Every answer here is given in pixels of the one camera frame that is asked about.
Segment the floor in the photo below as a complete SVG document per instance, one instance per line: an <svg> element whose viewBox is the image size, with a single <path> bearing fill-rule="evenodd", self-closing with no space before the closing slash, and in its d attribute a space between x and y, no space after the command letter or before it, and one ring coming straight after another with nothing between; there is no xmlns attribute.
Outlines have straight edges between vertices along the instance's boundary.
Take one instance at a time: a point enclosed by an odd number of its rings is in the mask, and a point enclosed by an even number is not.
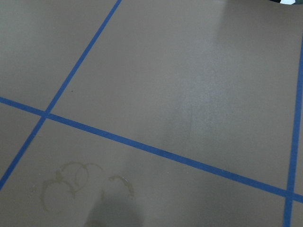
<svg viewBox="0 0 303 227"><path fill-rule="evenodd" d="M303 226L302 10L0 2L0 226Z"/></svg>

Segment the blue painter's tape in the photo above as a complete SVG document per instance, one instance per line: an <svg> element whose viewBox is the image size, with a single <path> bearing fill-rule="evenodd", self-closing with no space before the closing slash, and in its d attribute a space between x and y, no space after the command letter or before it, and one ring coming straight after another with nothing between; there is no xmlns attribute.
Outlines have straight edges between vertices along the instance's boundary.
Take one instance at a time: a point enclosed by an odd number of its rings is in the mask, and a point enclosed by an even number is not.
<svg viewBox="0 0 303 227"><path fill-rule="evenodd" d="M111 9L111 11L109 12L109 14L107 15L107 17L105 18L105 20L103 21L102 25L100 26L100 28L98 29L98 31L96 32L96 34L94 35L94 37L91 39L90 43L88 44L88 46L85 48L84 52L82 53L82 55L79 57L78 61L76 62L75 66L72 68L71 72L69 73L69 75L67 76L67 78L65 79L65 81L63 82L63 84L61 85L61 87L59 88L57 94L54 96L54 98L52 99L51 103L49 104L48 108L46 109L46 113L50 113L53 109L53 107L56 105L56 103L58 102L59 98L61 97L62 93L64 92L64 90L66 89L67 85L69 84L69 82L71 81L71 79L73 78L73 76L75 75L75 73L77 72L78 68L80 67L80 65L82 64L82 62L84 61L84 59L86 58L86 56L88 55L89 51L91 50L91 48L93 47L93 45L95 44L95 42L97 41L97 39L99 38L99 36L101 35L102 31L104 30L105 26L107 25L107 23L109 22L109 20L111 19L112 15L114 14L114 12L116 11L116 9L118 8L119 4L121 3L121 0L118 0L115 5L113 6L113 8Z"/></svg>
<svg viewBox="0 0 303 227"><path fill-rule="evenodd" d="M293 199L294 199L294 201L303 203L303 195L294 194L294 195L293 195Z"/></svg>
<svg viewBox="0 0 303 227"><path fill-rule="evenodd" d="M176 154L173 154L173 153L170 153L170 152L167 152L167 151L164 151L164 150L161 150L161 149L158 149L158 148L155 148L155 147L152 147L152 146L149 146L149 145L146 145L146 144L134 141L134 140L130 140L128 138L118 136L118 135L112 134L110 132L103 131L103 130L100 130L100 129L97 129L97 128L94 128L94 127L91 127L91 126L88 126L88 125L85 125L85 124L82 124L79 122L75 122L75 121L54 115L54 114L49 114L48 118L53 121L60 122L60 123L69 125L71 127L74 127L74 128L77 128L77 129L80 129L80 130L83 130L83 131L86 131L86 132L89 132L89 133L92 133L92 134L95 134L98 136L102 136L107 139L114 140L116 142L126 144L128 146L131 146L131 147L134 147L134 148L137 148L140 150L144 150L149 153L152 153L152 154L155 154L155 155L158 155L161 157L165 157L170 160L173 160L173 161L176 161L176 162L179 162L179 163L182 163L182 164L185 164L185 165L197 168L197 169L201 169L206 172L209 172L209 173L212 173L212 174L215 174L215 175L218 175L218 176L221 176L221 177L224 177L224 178L227 178L227 179L230 179L230 180L242 183L242 184L246 184L251 187L258 188L258 189L261 189L261 190L264 190L264 191L267 191L267 192L270 192L270 193L273 193L273 194L276 194L279 196L286 197L286 195L288 194L288 192L286 190L271 186L269 184L255 181L250 178L247 178L247 177L244 177L241 175L237 175L237 174L234 174L234 173L231 173L231 172L228 172L228 171L225 171L225 170L213 167L213 166L209 166L207 164L204 164L204 163L201 163L198 161L194 161L192 159L182 157L180 155L176 155Z"/></svg>
<svg viewBox="0 0 303 227"><path fill-rule="evenodd" d="M33 113L33 114L36 114L36 115L39 115L39 116L42 116L44 114L44 111L42 111L42 110L39 110L39 109L33 108L31 106L24 105L24 104L6 99L6 98L3 98L3 97L0 97L0 103L10 105L12 107L15 107L15 108L18 108L20 110L24 110L26 112Z"/></svg>
<svg viewBox="0 0 303 227"><path fill-rule="evenodd" d="M293 138L292 138L292 147L290 153L288 181L287 181L287 190L292 194L294 193L295 174L297 168L297 156L298 156L298 148L299 148L301 111L302 111L302 90L303 90L303 39L301 45L301 56L299 63L297 93L296 93L295 110L294 110ZM287 196L285 200L284 222L283 222L284 227L291 226L292 208L293 208L293 197L290 195Z"/></svg>
<svg viewBox="0 0 303 227"><path fill-rule="evenodd" d="M26 151L26 149L28 148L29 144L35 138L36 134L38 133L38 131L42 127L42 125L43 125L43 123L44 123L45 120L46 120L45 117L41 117L40 118L40 120L38 121L37 125L34 127L34 129L30 133L30 135L27 138L27 140L24 142L23 146L21 147L21 149L19 150L19 152L17 153L17 155L15 156L15 158L13 159L13 161L10 163L9 167L7 168L7 170L5 171L3 177L0 180L0 190L2 189L2 187L4 186L4 184L6 183L6 181L8 180L9 176L11 175L11 173L14 171L14 169L15 169L16 165L18 164L19 160L22 158L22 156L23 156L24 152Z"/></svg>

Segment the gray painted surface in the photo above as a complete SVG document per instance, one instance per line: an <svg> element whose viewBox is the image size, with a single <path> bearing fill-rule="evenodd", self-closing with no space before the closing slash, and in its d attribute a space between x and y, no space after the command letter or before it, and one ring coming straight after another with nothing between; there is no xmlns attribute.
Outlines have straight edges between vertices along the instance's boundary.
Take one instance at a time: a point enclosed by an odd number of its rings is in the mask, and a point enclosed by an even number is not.
<svg viewBox="0 0 303 227"><path fill-rule="evenodd" d="M0 3L0 96L44 110L114 3ZM52 113L285 189L302 10L124 0ZM38 117L3 104L0 116L3 174ZM300 147L299 194L302 163ZM283 197L51 120L0 193L14 227L268 227L283 209ZM302 212L295 203L293 226Z"/></svg>

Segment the gray floor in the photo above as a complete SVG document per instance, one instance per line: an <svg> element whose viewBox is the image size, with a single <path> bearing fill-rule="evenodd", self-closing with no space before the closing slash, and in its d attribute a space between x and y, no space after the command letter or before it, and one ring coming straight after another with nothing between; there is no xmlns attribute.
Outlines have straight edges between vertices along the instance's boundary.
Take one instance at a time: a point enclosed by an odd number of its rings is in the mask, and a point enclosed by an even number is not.
<svg viewBox="0 0 303 227"><path fill-rule="evenodd" d="M44 111L115 3L0 3L1 175L40 119L7 100ZM259 185L287 189L302 20L267 0L123 0L51 111L114 135L48 117L1 189L0 225L282 227L285 196Z"/></svg>

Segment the water stain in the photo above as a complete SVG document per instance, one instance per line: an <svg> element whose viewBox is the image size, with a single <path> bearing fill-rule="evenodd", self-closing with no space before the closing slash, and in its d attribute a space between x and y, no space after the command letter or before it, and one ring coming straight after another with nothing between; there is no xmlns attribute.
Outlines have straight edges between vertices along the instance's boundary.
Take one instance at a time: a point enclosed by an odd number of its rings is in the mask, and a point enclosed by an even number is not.
<svg viewBox="0 0 303 227"><path fill-rule="evenodd" d="M64 179L62 173L64 173L64 171L69 166L74 166L74 165L77 165L79 167L77 168L77 170L76 170L76 172L74 174L73 181L71 183L70 181ZM42 190L41 190L41 194L40 194L40 202L42 204L43 210L49 212L49 209L47 208L47 205L45 204L45 195L46 195L47 189L50 186L54 185L54 184L58 183L58 184L65 184L65 185L67 185L67 187L69 188L68 191L67 191L67 193L71 194L72 198L75 199L76 193L79 192L80 190L82 190L87 185L87 183L89 181L88 166L95 166L98 169L103 170L100 166L98 166L97 164L94 164L94 163L83 164L81 162L68 162L68 163L65 163L62 166L60 166L60 170L57 170L55 172L55 179L48 179L48 180L43 181L43 183L42 183ZM86 175L87 175L86 180L85 180L85 182L82 185L79 183L79 180L78 180L78 174L79 174L79 171L81 169L84 169L84 171L86 172Z"/></svg>
<svg viewBox="0 0 303 227"><path fill-rule="evenodd" d="M109 181L114 181L115 179L119 179L122 183L128 188L128 196L134 197L134 188L133 185L124 177L119 175L114 175L108 178Z"/></svg>
<svg viewBox="0 0 303 227"><path fill-rule="evenodd" d="M62 175L61 175L61 172L59 170L57 170L56 171L56 177L55 177L55 179L49 179L49 180L46 180L46 181L44 181L42 183L42 191L41 191L41 194L40 194L40 202L42 204L42 207L43 207L44 211L49 212L49 210L48 210L48 208L47 208L47 206L45 204L45 194L46 194L46 191L47 191L47 189L50 186L52 186L52 185L54 185L56 183L67 185L68 188L69 188L69 190L67 191L67 193L70 193L71 196L73 198L75 198L75 193L76 192L75 192L73 186L68 181L64 180L63 177L62 177Z"/></svg>
<svg viewBox="0 0 303 227"><path fill-rule="evenodd" d="M94 164L94 163L86 163L86 164L83 164L81 162L68 162L68 163L65 163L63 164L60 169L62 171L62 173L70 166L79 166L78 169L76 170L76 173L74 175L74 179L73 179L73 183L75 184L75 186L77 186L78 188L75 189L75 192L78 192L80 191L81 189L83 189L88 181L89 181L89 170L88 170L88 166L95 166L97 167L98 169L100 170L103 170L100 166L98 166L97 164ZM79 171L80 170L84 170L86 172L86 179L85 179L85 182L81 185L80 182L79 182Z"/></svg>
<svg viewBox="0 0 303 227"><path fill-rule="evenodd" d="M94 163L86 163L83 164L81 162L68 162L65 163L63 165L61 165L59 167L59 170L57 170L55 172L55 178L54 179L48 179L43 181L42 183L42 190L41 190L41 194L40 194L40 202L42 204L43 210L46 212L50 212L50 210L48 209L46 203L45 203L45 198L47 195L47 191L49 189L49 187L54 186L56 184L59 185L65 185L68 190L67 193L71 195L71 197L73 199L76 198L76 194L82 190L89 182L89 171L91 170L91 168L89 168L89 166L91 167L96 167L97 169L103 171L102 167L98 166L97 164ZM80 182L80 171L84 170L86 173L86 177L85 180ZM70 178L72 177L71 180L66 179L66 177L64 177L68 175ZM134 197L134 188L133 185L124 177L119 176L119 175L113 175L111 177L108 178L109 181L115 181L115 180L120 180L125 187L127 187L128 189L128 196L129 197ZM34 185L33 187L30 188L30 193L34 193L37 191L37 187ZM106 197L106 192L103 189L100 189L100 200L104 201L105 197ZM85 227L104 227L105 224L102 224L99 221L96 220L90 220L89 222L87 222L85 224Z"/></svg>

